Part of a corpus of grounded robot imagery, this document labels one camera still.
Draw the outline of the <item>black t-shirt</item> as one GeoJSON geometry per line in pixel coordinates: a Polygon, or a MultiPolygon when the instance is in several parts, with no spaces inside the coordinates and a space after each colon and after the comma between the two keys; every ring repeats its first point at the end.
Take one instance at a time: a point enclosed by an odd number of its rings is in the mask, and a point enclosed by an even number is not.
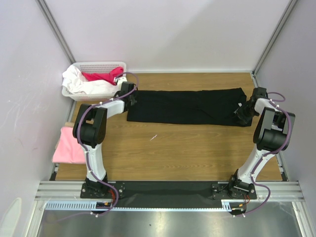
{"type": "Polygon", "coordinates": [[[185,125],[223,125],[248,127],[235,111],[246,102],[241,88],[201,91],[139,90],[136,104],[127,113],[127,121],[185,125]]]}

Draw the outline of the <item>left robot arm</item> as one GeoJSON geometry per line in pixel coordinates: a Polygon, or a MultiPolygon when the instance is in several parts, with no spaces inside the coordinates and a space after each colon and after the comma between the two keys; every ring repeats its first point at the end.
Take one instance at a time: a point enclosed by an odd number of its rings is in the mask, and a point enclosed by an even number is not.
{"type": "Polygon", "coordinates": [[[126,112],[136,103],[136,84],[123,82],[114,98],[98,104],[82,104],[73,127],[73,136],[81,145],[87,174],[81,188],[81,198],[104,198],[110,191],[103,164],[102,143],[106,135],[107,119],[126,112]]]}

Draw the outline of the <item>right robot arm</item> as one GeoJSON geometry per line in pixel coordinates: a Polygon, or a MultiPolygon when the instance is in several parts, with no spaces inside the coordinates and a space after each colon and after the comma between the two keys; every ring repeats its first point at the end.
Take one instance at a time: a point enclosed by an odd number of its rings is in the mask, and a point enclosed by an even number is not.
{"type": "Polygon", "coordinates": [[[284,102],[285,97],[273,100],[268,95],[265,88],[257,87],[250,99],[235,111],[241,124],[250,122],[254,116],[260,118],[253,135],[254,148],[243,166],[230,177],[226,188],[232,198],[240,199],[254,193],[255,181],[262,168],[289,145],[296,115],[277,104],[284,102]]]}

